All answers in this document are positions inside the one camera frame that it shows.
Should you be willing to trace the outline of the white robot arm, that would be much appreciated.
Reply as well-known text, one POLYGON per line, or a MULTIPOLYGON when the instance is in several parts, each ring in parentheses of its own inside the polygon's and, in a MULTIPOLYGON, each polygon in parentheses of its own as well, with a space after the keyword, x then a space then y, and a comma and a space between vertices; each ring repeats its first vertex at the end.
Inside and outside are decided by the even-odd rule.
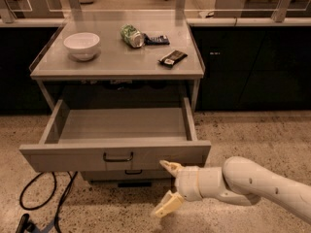
POLYGON ((175 178, 176 190, 166 192, 154 216, 167 216, 186 201, 204 198, 238 206, 252 206, 265 198, 311 223, 311 186, 279 176, 250 159, 233 156, 221 167, 183 166, 166 160, 160 165, 175 178))

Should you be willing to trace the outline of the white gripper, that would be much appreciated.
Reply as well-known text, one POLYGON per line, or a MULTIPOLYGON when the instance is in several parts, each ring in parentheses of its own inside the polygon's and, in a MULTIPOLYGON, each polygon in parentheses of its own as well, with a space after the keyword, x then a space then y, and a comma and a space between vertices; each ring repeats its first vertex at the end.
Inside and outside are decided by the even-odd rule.
POLYGON ((153 215, 159 218, 178 210, 185 200, 200 201, 203 198, 219 199, 226 191, 221 167, 199 168, 184 167, 177 162, 160 160, 159 164, 176 178, 177 191, 167 191, 159 204, 154 208, 153 215))

